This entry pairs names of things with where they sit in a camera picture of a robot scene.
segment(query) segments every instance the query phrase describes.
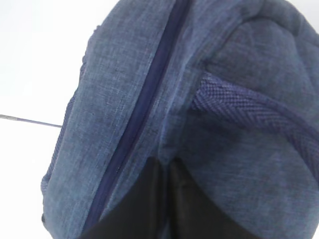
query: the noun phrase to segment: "metal rod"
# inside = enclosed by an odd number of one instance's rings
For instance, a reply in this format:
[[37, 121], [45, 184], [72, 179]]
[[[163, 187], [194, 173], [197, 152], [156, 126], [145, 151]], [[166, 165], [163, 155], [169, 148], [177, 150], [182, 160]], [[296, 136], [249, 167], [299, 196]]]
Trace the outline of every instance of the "metal rod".
[[52, 124], [52, 123], [45, 123], [45, 122], [40, 122], [40, 121], [35, 121], [35, 120], [28, 120], [28, 119], [22, 119], [18, 117], [12, 117], [12, 116], [5, 116], [5, 115], [0, 115], [0, 119], [4, 120], [14, 120], [14, 121], [22, 121], [22, 122], [27, 122], [27, 123], [35, 123], [35, 124], [41, 124], [45, 126], [51, 126], [51, 127], [56, 127], [56, 128], [61, 128], [61, 125], [57, 124]]

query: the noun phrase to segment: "heathered blue fabric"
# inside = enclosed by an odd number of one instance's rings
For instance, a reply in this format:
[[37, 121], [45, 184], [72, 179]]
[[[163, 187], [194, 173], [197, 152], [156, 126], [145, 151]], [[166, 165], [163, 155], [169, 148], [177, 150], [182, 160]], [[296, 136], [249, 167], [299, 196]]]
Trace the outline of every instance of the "heathered blue fabric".
[[[55, 239], [74, 239], [82, 232], [173, 5], [173, 0], [121, 0], [91, 37], [41, 183], [45, 227]], [[300, 141], [301, 132], [291, 140], [288, 130], [271, 127], [265, 132], [264, 126], [278, 119], [274, 111], [255, 127], [254, 119], [231, 120], [230, 108], [211, 101], [205, 86], [219, 82], [221, 88], [238, 86], [269, 98], [317, 134], [318, 65], [319, 37], [289, 3], [193, 1], [149, 120], [102, 216], [128, 192], [147, 157], [166, 165], [179, 156], [207, 196], [252, 233], [265, 239], [311, 239], [319, 222], [313, 137]], [[234, 99], [238, 92], [232, 92]], [[205, 95], [211, 107], [197, 104], [192, 110], [193, 100]], [[207, 111], [212, 107], [219, 114]], [[313, 151], [300, 152], [309, 145]]]

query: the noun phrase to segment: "white background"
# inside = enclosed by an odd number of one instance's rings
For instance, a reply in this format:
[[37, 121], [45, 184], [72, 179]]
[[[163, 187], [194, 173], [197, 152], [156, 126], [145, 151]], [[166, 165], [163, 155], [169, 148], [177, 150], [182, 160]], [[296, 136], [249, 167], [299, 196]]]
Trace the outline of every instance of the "white background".
[[[0, 1], [0, 114], [62, 124], [87, 41], [116, 2]], [[319, 32], [319, 1], [291, 2]], [[0, 119], [0, 238], [51, 238], [40, 220], [40, 181], [58, 134]]]

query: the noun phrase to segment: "zipper track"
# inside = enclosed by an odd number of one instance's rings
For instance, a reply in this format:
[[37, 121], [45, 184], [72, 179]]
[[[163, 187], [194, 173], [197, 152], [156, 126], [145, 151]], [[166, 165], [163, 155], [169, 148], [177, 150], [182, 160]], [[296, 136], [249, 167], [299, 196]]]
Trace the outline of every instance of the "zipper track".
[[99, 221], [104, 206], [108, 203], [116, 182], [144, 129], [177, 38], [187, 16], [190, 3], [191, 0], [176, 0], [136, 106], [101, 179], [84, 224], [83, 232], [90, 229]]

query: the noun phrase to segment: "blue backpack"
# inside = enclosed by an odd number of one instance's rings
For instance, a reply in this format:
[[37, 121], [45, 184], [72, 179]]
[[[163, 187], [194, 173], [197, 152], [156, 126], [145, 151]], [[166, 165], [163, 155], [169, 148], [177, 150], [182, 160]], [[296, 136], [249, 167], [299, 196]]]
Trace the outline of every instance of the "blue backpack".
[[43, 180], [55, 239], [311, 239], [319, 36], [284, 0], [121, 0]]

